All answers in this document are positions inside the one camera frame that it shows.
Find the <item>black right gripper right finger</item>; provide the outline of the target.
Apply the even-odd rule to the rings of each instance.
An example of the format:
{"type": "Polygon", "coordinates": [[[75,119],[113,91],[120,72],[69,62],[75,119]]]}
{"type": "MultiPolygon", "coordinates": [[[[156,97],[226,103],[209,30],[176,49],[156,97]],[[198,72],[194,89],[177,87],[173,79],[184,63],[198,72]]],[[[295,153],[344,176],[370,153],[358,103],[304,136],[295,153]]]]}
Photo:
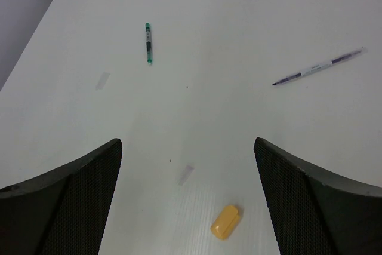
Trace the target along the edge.
{"type": "Polygon", "coordinates": [[[335,174],[263,138],[254,155],[281,254],[381,254],[381,188],[335,174]]]}

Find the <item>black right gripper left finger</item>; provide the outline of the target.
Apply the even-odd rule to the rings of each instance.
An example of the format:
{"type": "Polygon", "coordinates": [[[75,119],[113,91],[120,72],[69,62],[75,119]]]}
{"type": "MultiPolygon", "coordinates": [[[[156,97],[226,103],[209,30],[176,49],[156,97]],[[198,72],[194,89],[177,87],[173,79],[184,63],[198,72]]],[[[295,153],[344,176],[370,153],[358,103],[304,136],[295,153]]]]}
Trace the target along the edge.
{"type": "Polygon", "coordinates": [[[122,161],[113,139],[1,189],[1,254],[98,254],[122,161]]]}

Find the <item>purple marker pen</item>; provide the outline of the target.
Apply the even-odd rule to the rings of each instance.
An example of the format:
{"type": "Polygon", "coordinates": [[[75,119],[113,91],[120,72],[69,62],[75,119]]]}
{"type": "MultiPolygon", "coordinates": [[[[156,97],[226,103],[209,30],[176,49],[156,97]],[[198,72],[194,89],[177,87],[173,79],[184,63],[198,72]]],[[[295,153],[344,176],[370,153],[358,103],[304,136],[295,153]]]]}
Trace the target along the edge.
{"type": "Polygon", "coordinates": [[[274,82],[272,85],[273,86],[278,86],[278,85],[283,85],[283,84],[286,84],[286,83],[289,83],[289,82],[292,82],[292,81],[295,81],[297,79],[300,79],[300,78],[304,78],[306,76],[310,76],[314,73],[317,73],[317,72],[320,72],[322,70],[325,70],[325,69],[328,69],[332,66],[335,66],[337,64],[340,64],[340,63],[343,63],[343,62],[346,62],[348,60],[351,60],[361,54],[363,54],[365,52],[365,48],[362,47],[360,49],[357,49],[357,50],[354,50],[352,52],[349,52],[349,53],[346,53],[346,54],[343,54],[339,57],[336,57],[334,59],[331,59],[331,60],[327,60],[327,61],[324,61],[322,63],[318,63],[312,67],[308,67],[308,68],[305,68],[305,69],[302,69],[300,71],[298,71],[297,73],[294,73],[290,76],[287,76],[283,79],[280,79],[279,81],[277,82],[274,82]]]}

